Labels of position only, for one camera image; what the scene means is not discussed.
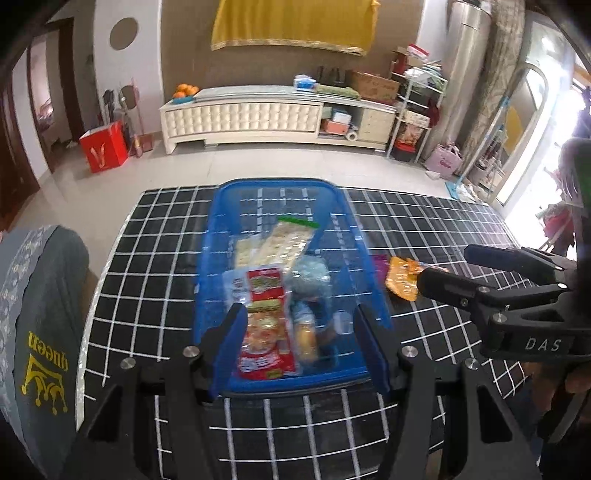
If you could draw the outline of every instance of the fruit plate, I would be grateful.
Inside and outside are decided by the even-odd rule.
[[[178,105],[179,103],[189,103],[192,102],[193,96],[190,97],[182,97],[182,98],[173,98],[173,104]]]

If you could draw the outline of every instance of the black and white grid tablecloth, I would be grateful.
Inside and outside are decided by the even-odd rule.
[[[154,361],[191,344],[194,277],[207,212],[216,187],[179,187],[143,194],[126,220],[105,267],[81,356],[77,416],[92,415],[109,376],[128,356]],[[502,219],[487,206],[421,195],[343,188],[370,253],[389,253],[486,279],[497,288],[529,285],[513,273],[469,265],[470,243],[514,246]],[[419,297],[390,305],[406,344],[422,344],[437,360],[481,359],[505,397],[524,381],[519,364],[480,357],[478,331],[467,314]],[[158,457],[175,478],[165,398],[155,399]],[[209,408],[210,434],[224,478],[343,480],[375,473],[396,405],[385,405],[370,382],[287,398],[221,398]],[[443,402],[434,404],[431,445],[443,440]]]

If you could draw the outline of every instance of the brown wall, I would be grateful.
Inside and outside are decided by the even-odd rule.
[[[288,85],[294,75],[361,69],[388,74],[391,50],[417,39],[423,0],[381,0],[374,44],[366,57],[316,48],[253,46],[211,51],[217,0],[164,0],[162,7],[162,76],[164,94],[179,83],[201,88],[226,85]]]

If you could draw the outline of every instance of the tile floor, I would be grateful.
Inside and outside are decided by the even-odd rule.
[[[422,167],[390,163],[363,148],[325,145],[238,144],[204,149],[180,144],[166,155],[160,142],[142,158],[92,174],[79,148],[44,179],[14,226],[56,223],[76,231],[90,252],[90,269],[100,275],[125,217],[147,189],[218,184],[244,177],[314,177],[340,186],[398,190],[448,198],[443,180]]]

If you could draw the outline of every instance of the pink bag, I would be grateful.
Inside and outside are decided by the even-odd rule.
[[[462,157],[455,145],[438,145],[425,162],[425,168],[439,172],[443,179],[448,179],[461,163]]]

